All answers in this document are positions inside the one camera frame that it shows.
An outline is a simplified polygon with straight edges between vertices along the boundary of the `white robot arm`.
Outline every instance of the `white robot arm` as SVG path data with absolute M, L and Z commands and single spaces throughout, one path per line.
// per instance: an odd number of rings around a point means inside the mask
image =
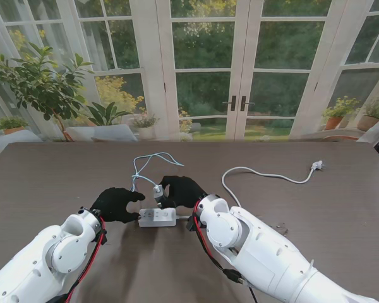
M 379 303 L 352 294 L 313 267 L 291 241 L 244 208 L 215 195 L 196 205 L 216 251 L 246 284 L 286 303 Z
M 102 230 L 91 212 L 81 209 L 61 225 L 42 230 L 0 271 L 0 302 L 45 303 L 62 289 L 68 273 L 86 258 L 87 246 Z

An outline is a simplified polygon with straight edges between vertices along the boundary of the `chair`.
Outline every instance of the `chair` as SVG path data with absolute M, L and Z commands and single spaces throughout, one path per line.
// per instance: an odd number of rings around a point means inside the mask
M 17 131 L 12 134 L 0 136 L 0 153 L 8 144 L 14 142 L 42 142 L 42 140 L 36 134 L 28 130 Z
M 322 141 L 357 141 L 357 142 L 367 142 L 371 144 L 377 152 L 379 152 L 379 122 L 376 123 L 372 128 L 369 128 L 369 130 L 364 133 L 360 137 L 354 137 L 354 136 L 344 136 L 344 135 L 333 135 L 333 136 L 327 136 Z
M 138 141 L 127 124 L 66 128 L 65 135 L 73 142 Z
M 356 128 L 336 128 L 326 131 L 317 131 L 315 133 L 304 134 L 300 137 L 301 141 L 323 141 L 325 138 L 360 138 L 365 132 Z

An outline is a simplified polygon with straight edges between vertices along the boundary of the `power strip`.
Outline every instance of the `power strip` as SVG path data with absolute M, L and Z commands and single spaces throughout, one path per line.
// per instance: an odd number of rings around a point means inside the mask
M 176 226 L 177 216 L 175 208 L 144 208 L 139 211 L 140 227 Z

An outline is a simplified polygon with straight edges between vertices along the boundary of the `table surface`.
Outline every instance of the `table surface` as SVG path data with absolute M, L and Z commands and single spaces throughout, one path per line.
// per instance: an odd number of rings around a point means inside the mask
M 0 156 L 0 268 L 49 225 L 91 206 L 108 187 L 130 187 L 132 160 L 169 152 L 185 164 L 152 159 L 143 174 L 186 175 L 208 193 L 233 200 L 220 183 L 231 167 L 304 179 L 304 185 L 233 174 L 227 184 L 244 208 L 270 225 L 284 222 L 288 238 L 315 267 L 351 292 L 379 300 L 379 155 L 366 143 L 15 143 Z M 129 210 L 155 207 L 148 198 Z M 179 214 L 189 210 L 178 209 Z M 253 302 L 207 258 L 195 234 L 175 227 L 141 229 L 107 224 L 104 245 L 72 302 Z M 277 302 L 257 293 L 259 303 Z

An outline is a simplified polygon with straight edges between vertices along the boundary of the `white cable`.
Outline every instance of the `white cable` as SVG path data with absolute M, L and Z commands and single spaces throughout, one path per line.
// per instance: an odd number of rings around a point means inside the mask
M 176 215 L 176 218 L 177 218 L 177 220 L 188 220 L 190 218 L 190 216 L 179 216 L 179 215 Z
M 289 182 L 292 182 L 292 183 L 296 183 L 296 184 L 304 184 L 306 182 L 308 182 L 310 180 L 310 177 L 311 175 L 313 174 L 313 172 L 317 169 L 322 169 L 323 168 L 323 161 L 317 161 L 315 163 L 312 164 L 311 168 L 310 168 L 310 172 L 309 172 L 309 175 L 308 177 L 303 180 L 303 181 L 295 181 L 295 180 L 292 180 L 288 177 L 285 177 L 284 175 L 277 175 L 277 174 L 263 174 L 262 172 L 257 172 L 249 167 L 244 167 L 244 166 L 239 166 L 239 167 L 233 167 L 232 169 L 229 169 L 228 171 L 226 171 L 223 176 L 222 176 L 222 185 L 223 187 L 226 189 L 227 192 L 229 192 L 229 194 L 232 196 L 232 198 L 235 200 L 235 202 L 237 203 L 237 205 L 239 207 L 241 207 L 241 204 L 240 204 L 240 201 L 238 200 L 238 198 L 236 197 L 236 195 L 227 187 L 226 183 L 225 183 L 225 176 L 232 172 L 233 170 L 236 170 L 236 169 L 244 169 L 244 170 L 248 170 L 256 175 L 260 175 L 262 177 L 271 177 L 271 178 L 280 178 L 280 179 L 284 179 L 284 180 L 287 180 Z
M 167 158 L 164 158 L 162 155 L 167 155 L 171 158 L 171 160 L 167 159 Z M 150 180 L 149 178 L 146 178 L 142 175 L 140 175 L 140 172 L 146 167 L 146 165 L 149 163 L 150 159 L 152 157 L 159 157 L 161 159 L 163 159 L 164 161 L 166 162 L 169 162 L 171 164 L 174 164 L 174 165 L 178 165 L 178 166 L 184 166 L 183 164 L 179 163 L 176 161 L 176 159 L 173 158 L 172 155 L 170 155 L 169 153 L 166 153 L 164 151 L 160 152 L 160 153 L 153 153 L 151 155 L 145 155 L 145 156 L 139 156 L 139 157 L 136 157 L 135 159 L 133 159 L 133 166 L 135 168 L 135 174 L 132 175 L 132 186 L 131 186 L 131 191 L 135 191 L 136 189 L 136 179 L 137 178 L 141 178 L 141 179 L 145 179 L 146 181 L 152 183 L 154 186 L 156 186 L 157 184 L 154 183 L 152 180 Z M 143 158 L 148 158 L 146 163 L 144 164 L 144 166 L 141 167 L 140 170 L 138 170 L 138 167 L 136 166 L 136 160 L 138 159 L 143 159 Z

